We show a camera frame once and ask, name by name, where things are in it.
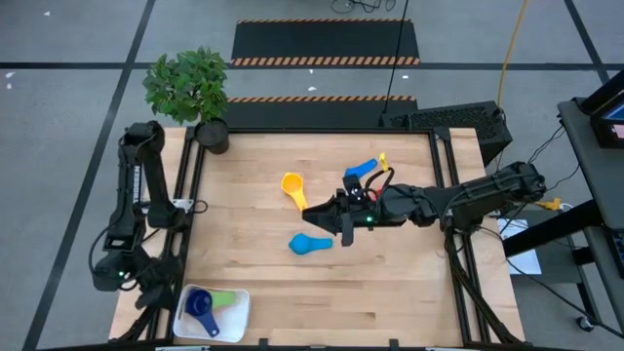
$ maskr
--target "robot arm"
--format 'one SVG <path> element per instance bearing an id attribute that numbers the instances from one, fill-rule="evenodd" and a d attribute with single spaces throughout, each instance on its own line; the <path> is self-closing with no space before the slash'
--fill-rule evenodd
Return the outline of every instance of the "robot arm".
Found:
<path id="1" fill-rule="evenodd" d="M 484 215 L 509 201 L 533 202 L 546 191 L 544 177 L 533 165 L 517 162 L 493 175 L 480 177 L 449 188 L 384 184 L 375 199 L 369 184 L 364 188 L 356 177 L 343 179 L 345 190 L 337 189 L 325 204 L 303 211 L 303 219 L 334 235 L 342 233 L 342 246 L 353 243 L 353 230 L 379 226 L 401 226 L 408 219 L 429 226 L 436 219 L 443 228 L 452 225 L 470 230 L 480 225 Z"/>
<path id="2" fill-rule="evenodd" d="M 103 249 L 107 255 L 92 271 L 96 289 L 114 292 L 136 280 L 142 292 L 136 308 L 170 308 L 173 294 L 169 284 L 181 269 L 176 257 L 151 257 L 141 241 L 145 235 L 145 215 L 140 202 L 141 167 L 150 203 L 147 222 L 154 228 L 177 229 L 185 224 L 185 212 L 169 200 L 160 152 L 165 133 L 156 122 L 134 123 L 119 139 L 119 188 L 117 208 L 110 217 Z"/>

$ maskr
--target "floor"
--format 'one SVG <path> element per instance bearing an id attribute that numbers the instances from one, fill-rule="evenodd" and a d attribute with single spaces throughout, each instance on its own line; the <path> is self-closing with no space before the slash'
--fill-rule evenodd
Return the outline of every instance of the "floor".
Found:
<path id="1" fill-rule="evenodd" d="M 367 15 L 358 8 L 345 16 L 400 18 L 405 1 L 397 0 L 389 13 L 382 7 Z M 495 99 L 498 66 L 485 63 L 503 61 L 521 5 L 521 0 L 409 1 L 407 17 L 415 24 L 422 64 L 398 70 L 392 94 L 414 94 L 421 107 Z M 526 160 L 555 131 L 559 101 L 590 94 L 624 68 L 623 12 L 621 0 L 529 2 L 502 101 L 514 137 L 503 164 Z M 236 20 L 335 17 L 340 15 L 329 0 L 0 2 L 3 349 L 21 349 L 25 341 L 26 349 L 96 343 L 108 335 L 116 295 L 93 288 L 87 251 L 114 206 L 115 141 L 134 121 L 153 118 L 143 101 L 144 69 L 134 63 L 200 45 L 229 60 Z M 231 70 L 226 89 L 231 97 L 380 95 L 390 75 L 377 69 Z M 535 164 L 553 184 L 576 162 L 562 137 Z M 547 195 L 553 196 L 576 205 L 590 195 L 577 174 Z M 68 255 L 62 275 L 63 259 L 54 265 L 59 247 Z M 593 267 L 588 275 L 599 283 Z M 47 322 L 31 328 L 46 287 L 56 291 L 46 293 L 54 300 L 38 314 L 47 314 Z M 539 287 L 522 281 L 515 289 L 527 340 L 622 349 L 624 342 L 604 331 L 579 330 L 576 313 Z M 556 289 L 580 303 L 575 287 Z M 597 292 L 597 301 L 605 321 L 615 326 L 604 292 Z"/>

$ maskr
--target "wooden tabletop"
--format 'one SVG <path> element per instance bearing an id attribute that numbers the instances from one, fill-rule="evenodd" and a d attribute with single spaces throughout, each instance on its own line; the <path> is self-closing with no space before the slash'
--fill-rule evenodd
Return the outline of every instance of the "wooden tabletop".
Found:
<path id="1" fill-rule="evenodd" d="M 184 129 L 166 133 L 162 156 L 171 194 Z M 460 180 L 483 176 L 474 130 L 451 130 L 451 135 Z M 324 203 L 342 186 L 347 167 L 381 152 L 396 171 L 393 183 L 435 185 L 426 136 L 237 134 L 230 136 L 226 153 L 206 153 L 198 199 L 210 208 L 195 215 L 184 284 L 250 293 L 252 310 L 241 344 L 267 337 L 272 345 L 385 346 L 390 338 L 402 346 L 461 345 L 444 236 L 437 224 L 356 229 L 353 246 L 342 248 L 339 237 L 304 222 L 280 189 L 285 172 L 298 173 L 308 204 Z M 446 168 L 441 143 L 440 153 Z M 195 152 L 191 155 L 189 165 Z M 449 184 L 448 172 L 445 178 Z M 185 185 L 188 194 L 190 175 Z M 490 219 L 484 226 L 497 230 Z M 334 238 L 334 247 L 296 255 L 288 242 L 299 232 Z M 164 237 L 145 243 L 146 250 L 158 254 Z M 473 246 L 484 298 L 508 329 L 524 338 L 501 243 L 475 233 Z M 137 296 L 137 291 L 120 294 L 111 337 L 125 332 L 140 314 L 134 309 Z M 474 305 L 467 295 L 466 304 L 472 337 L 478 340 Z"/>

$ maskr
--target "hazard stripe tape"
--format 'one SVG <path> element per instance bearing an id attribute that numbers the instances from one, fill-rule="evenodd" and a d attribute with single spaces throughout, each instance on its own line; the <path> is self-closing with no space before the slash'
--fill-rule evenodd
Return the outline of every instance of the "hazard stripe tape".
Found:
<path id="1" fill-rule="evenodd" d="M 393 101 L 416 101 L 415 96 L 390 96 Z M 229 97 L 230 103 L 237 102 L 306 102 L 306 101 L 382 101 L 386 96 L 338 96 L 338 97 Z"/>
<path id="2" fill-rule="evenodd" d="M 394 57 L 285 57 L 285 58 L 233 58 L 232 66 L 351 66 L 391 65 Z M 417 65 L 420 58 L 398 57 L 397 65 Z"/>
<path id="3" fill-rule="evenodd" d="M 358 22 L 358 21 L 401 21 L 401 19 L 241 19 L 237 23 L 288 23 L 288 22 Z"/>

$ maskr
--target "green plant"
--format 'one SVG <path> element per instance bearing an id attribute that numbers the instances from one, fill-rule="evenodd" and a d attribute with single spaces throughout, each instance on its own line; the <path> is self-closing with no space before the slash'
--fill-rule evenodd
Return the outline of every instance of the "green plant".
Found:
<path id="1" fill-rule="evenodd" d="M 218 53 L 200 47 L 197 51 L 177 54 L 177 60 L 167 61 L 162 55 L 147 70 L 143 86 L 145 100 L 152 112 L 171 116 L 180 123 L 207 122 L 221 117 L 227 110 L 227 96 L 223 92 L 226 65 Z"/>

